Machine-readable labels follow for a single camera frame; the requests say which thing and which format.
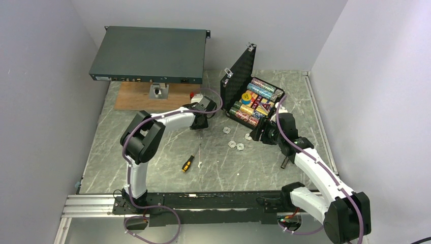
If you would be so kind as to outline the blue yellow card deck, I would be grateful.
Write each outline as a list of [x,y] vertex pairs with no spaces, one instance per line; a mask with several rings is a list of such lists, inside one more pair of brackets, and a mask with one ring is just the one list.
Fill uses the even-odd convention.
[[269,115],[270,111],[274,107],[274,102],[262,99],[262,100],[255,100],[253,102],[254,109],[264,115]]

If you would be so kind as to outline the red triangular dealer token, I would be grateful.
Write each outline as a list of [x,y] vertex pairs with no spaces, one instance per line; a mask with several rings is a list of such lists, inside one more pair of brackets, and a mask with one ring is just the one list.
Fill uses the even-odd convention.
[[261,113],[269,114],[271,109],[273,108],[273,102],[260,102],[258,105],[258,109]]

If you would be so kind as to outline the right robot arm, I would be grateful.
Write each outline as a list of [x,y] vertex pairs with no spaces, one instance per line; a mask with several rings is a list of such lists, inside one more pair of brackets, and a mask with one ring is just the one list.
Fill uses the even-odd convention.
[[323,162],[314,145],[298,135],[291,113],[262,117],[250,133],[254,141],[277,145],[287,161],[301,169],[321,196],[304,184],[294,182],[282,187],[280,204],[286,211],[300,208],[319,221],[332,243],[348,243],[371,233],[370,199],[355,192]]

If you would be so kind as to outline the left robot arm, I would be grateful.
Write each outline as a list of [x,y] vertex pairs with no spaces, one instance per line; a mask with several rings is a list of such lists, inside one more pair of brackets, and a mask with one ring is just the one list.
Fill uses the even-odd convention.
[[207,115],[217,110],[217,104],[204,96],[199,102],[185,104],[169,112],[150,114],[143,110],[136,114],[120,139],[122,157],[127,163],[122,196],[132,213],[138,214],[147,206],[147,168],[163,136],[184,128],[206,129]]

